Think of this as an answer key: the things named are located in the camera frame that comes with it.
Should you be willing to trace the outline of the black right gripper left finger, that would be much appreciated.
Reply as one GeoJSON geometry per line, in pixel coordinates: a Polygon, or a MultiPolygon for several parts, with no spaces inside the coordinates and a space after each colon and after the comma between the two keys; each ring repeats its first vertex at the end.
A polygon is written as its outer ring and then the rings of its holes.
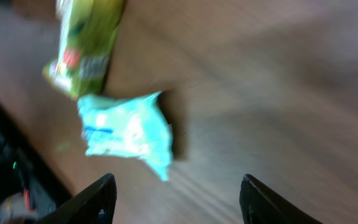
{"type": "Polygon", "coordinates": [[[35,224],[112,224],[116,200],[116,180],[107,173],[35,224]]]}

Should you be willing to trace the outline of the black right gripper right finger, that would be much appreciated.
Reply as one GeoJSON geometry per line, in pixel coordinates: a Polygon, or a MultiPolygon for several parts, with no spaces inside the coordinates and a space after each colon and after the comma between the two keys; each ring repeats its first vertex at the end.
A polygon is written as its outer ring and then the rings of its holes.
{"type": "Polygon", "coordinates": [[[245,224],[321,224],[250,174],[243,177],[239,204],[245,224]]]}

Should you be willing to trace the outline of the teal wipes packet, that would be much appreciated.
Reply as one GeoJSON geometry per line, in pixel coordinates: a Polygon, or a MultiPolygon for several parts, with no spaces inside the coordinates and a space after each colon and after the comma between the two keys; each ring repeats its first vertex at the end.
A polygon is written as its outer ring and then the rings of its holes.
{"type": "Polygon", "coordinates": [[[162,182],[169,180],[172,129],[158,107],[160,92],[132,99],[85,95],[77,108],[86,156],[136,158],[162,182]]]}

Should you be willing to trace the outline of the green snack packet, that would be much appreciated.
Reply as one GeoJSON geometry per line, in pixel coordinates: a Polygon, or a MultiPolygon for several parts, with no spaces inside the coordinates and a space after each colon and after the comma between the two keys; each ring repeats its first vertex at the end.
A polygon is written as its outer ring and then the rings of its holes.
{"type": "Polygon", "coordinates": [[[44,77],[68,97],[99,93],[111,59],[125,0],[57,0],[58,54],[44,77]]]}

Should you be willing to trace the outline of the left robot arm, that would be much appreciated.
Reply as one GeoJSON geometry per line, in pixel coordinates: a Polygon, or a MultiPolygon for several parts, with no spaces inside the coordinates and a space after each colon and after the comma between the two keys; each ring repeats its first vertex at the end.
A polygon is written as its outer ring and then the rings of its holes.
{"type": "Polygon", "coordinates": [[[35,223],[71,198],[0,104],[0,223],[35,223]]]}

